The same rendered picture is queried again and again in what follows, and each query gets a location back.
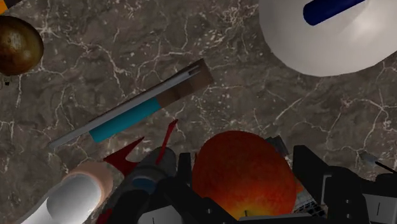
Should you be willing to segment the red apple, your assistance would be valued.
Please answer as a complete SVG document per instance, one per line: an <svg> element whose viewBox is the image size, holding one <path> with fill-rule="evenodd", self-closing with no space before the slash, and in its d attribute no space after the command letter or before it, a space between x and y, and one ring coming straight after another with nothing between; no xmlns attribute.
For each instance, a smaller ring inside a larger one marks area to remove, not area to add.
<svg viewBox="0 0 397 224"><path fill-rule="evenodd" d="M201 147L192 188L234 218L291 213L298 185L287 161L264 138L229 130Z"/></svg>

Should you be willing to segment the white cup with pink rim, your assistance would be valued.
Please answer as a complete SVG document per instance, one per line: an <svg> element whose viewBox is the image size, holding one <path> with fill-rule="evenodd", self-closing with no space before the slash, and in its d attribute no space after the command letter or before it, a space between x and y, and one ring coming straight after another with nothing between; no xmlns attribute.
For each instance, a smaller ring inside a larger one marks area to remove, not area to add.
<svg viewBox="0 0 397 224"><path fill-rule="evenodd" d="M84 162L14 224L83 224L112 189L113 176L104 162Z"/></svg>

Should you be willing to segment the orange and black object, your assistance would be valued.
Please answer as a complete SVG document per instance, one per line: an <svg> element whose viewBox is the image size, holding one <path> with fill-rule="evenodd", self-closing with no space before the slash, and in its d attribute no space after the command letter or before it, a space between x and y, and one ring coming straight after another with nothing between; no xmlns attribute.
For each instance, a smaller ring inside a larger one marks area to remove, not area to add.
<svg viewBox="0 0 397 224"><path fill-rule="evenodd" d="M22 0L0 0L0 15L21 1Z"/></svg>

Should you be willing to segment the white bowl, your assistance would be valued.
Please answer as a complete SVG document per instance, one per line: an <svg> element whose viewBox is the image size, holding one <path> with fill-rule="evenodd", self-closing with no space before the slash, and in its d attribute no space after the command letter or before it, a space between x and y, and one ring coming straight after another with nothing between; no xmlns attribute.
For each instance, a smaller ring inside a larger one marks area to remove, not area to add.
<svg viewBox="0 0 397 224"><path fill-rule="evenodd" d="M397 0L365 0L315 26L303 18L312 0L259 0L259 21L272 53L317 77L357 72L397 52Z"/></svg>

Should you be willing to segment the small grey blue object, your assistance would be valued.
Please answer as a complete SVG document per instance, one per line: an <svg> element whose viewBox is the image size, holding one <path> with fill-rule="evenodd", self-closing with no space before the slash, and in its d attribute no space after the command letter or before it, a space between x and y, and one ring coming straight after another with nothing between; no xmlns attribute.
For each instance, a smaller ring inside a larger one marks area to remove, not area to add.
<svg viewBox="0 0 397 224"><path fill-rule="evenodd" d="M361 151L359 157L368 166L375 167L377 165L378 158L367 151Z"/></svg>

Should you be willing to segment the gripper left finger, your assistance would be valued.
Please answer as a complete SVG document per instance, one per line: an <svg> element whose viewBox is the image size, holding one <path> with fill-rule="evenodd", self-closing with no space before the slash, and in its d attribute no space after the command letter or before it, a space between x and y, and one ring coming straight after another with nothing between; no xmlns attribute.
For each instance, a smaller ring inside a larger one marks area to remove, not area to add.
<svg viewBox="0 0 397 224"><path fill-rule="evenodd" d="M176 155L176 174L160 180L152 194L123 193L108 224L237 224L213 200L197 195L191 184L190 154Z"/></svg>

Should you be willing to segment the dark blue cylinder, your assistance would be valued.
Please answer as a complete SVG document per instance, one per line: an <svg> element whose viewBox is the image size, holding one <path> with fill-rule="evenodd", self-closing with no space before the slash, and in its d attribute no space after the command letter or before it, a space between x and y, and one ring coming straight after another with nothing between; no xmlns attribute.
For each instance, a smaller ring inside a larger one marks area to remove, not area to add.
<svg viewBox="0 0 397 224"><path fill-rule="evenodd" d="M365 0L312 0L303 7L303 18L315 26Z"/></svg>

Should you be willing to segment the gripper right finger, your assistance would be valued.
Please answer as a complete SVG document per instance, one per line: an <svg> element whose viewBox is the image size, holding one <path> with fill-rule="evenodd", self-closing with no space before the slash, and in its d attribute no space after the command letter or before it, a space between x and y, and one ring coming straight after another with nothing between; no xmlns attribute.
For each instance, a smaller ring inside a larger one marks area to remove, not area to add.
<svg viewBox="0 0 397 224"><path fill-rule="evenodd" d="M387 170L370 181L328 165L304 145L293 148L293 174L328 207L329 224L397 224L397 171Z"/></svg>

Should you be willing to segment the teal handled kitchen tool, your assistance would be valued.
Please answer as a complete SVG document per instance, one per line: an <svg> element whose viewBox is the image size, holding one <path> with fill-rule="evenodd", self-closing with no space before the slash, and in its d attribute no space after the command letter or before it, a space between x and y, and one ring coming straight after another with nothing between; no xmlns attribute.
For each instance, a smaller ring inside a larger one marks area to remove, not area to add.
<svg viewBox="0 0 397 224"><path fill-rule="evenodd" d="M200 59L154 87L51 141L48 146L51 149L58 148L87 132L99 143L212 82L205 60Z"/></svg>

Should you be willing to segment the grey and red toy figure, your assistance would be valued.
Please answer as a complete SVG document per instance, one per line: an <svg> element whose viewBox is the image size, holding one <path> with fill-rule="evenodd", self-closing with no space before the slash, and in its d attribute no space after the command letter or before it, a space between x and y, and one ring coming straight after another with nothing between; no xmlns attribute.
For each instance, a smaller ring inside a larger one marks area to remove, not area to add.
<svg viewBox="0 0 397 224"><path fill-rule="evenodd" d="M104 162L119 170L124 179L109 196L96 224L107 224L108 218L123 193L131 190L142 190L145 193L152 194L160 180L176 174L176 154L167 147L167 143L177 122L177 120L173 120L169 124L162 145L152 150L140 162L128 161L126 157L143 138L128 144L103 159Z"/></svg>

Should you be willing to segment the brown round ball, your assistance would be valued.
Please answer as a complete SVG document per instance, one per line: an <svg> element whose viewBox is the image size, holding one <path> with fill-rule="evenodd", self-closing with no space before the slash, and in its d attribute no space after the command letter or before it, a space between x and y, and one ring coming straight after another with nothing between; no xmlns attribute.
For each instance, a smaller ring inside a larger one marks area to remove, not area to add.
<svg viewBox="0 0 397 224"><path fill-rule="evenodd" d="M44 52L39 32L28 22L0 16L0 73L16 76L33 69Z"/></svg>

